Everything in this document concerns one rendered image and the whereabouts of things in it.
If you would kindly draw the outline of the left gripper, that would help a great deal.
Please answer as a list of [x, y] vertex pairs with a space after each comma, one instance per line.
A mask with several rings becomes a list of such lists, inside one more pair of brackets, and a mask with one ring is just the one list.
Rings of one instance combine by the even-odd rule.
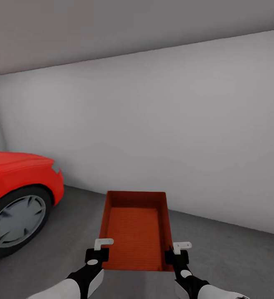
[[87, 263], [90, 257], [94, 255], [98, 255], [99, 257], [101, 257], [102, 262], [106, 262], [109, 260], [109, 248], [101, 248], [100, 250], [97, 251], [95, 251], [95, 248], [87, 249], [85, 263]]

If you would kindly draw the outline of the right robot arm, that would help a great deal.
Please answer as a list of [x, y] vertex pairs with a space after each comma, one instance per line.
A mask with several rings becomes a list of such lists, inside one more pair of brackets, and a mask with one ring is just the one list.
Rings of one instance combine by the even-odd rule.
[[176, 279], [174, 286], [180, 299], [250, 299], [237, 292], [229, 292], [211, 285], [207, 280], [195, 277], [189, 270], [190, 242], [174, 242], [173, 250], [165, 251], [165, 262], [173, 265]]

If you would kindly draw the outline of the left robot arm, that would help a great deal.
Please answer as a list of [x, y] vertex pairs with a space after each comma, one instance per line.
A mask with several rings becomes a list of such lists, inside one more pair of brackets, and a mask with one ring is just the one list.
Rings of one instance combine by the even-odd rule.
[[101, 285], [104, 268], [102, 262], [109, 260], [109, 248], [101, 248], [101, 245], [113, 245], [111, 238], [96, 239], [95, 247], [86, 250], [86, 266], [72, 272], [67, 279], [28, 299], [89, 299], [89, 297]]

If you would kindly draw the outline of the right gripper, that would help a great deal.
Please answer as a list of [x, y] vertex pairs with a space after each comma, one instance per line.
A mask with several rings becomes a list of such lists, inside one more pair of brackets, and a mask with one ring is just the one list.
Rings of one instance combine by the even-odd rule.
[[181, 249], [180, 255], [175, 255], [173, 250], [165, 251], [165, 262], [167, 265], [175, 265], [176, 262], [183, 261], [189, 264], [188, 252], [185, 249]]

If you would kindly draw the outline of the storage box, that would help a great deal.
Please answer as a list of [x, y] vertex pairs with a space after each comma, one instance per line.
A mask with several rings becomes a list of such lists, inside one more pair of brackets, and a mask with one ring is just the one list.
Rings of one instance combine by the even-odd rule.
[[174, 272], [165, 262], [173, 250], [165, 192], [108, 191], [99, 239], [111, 238], [104, 270]]

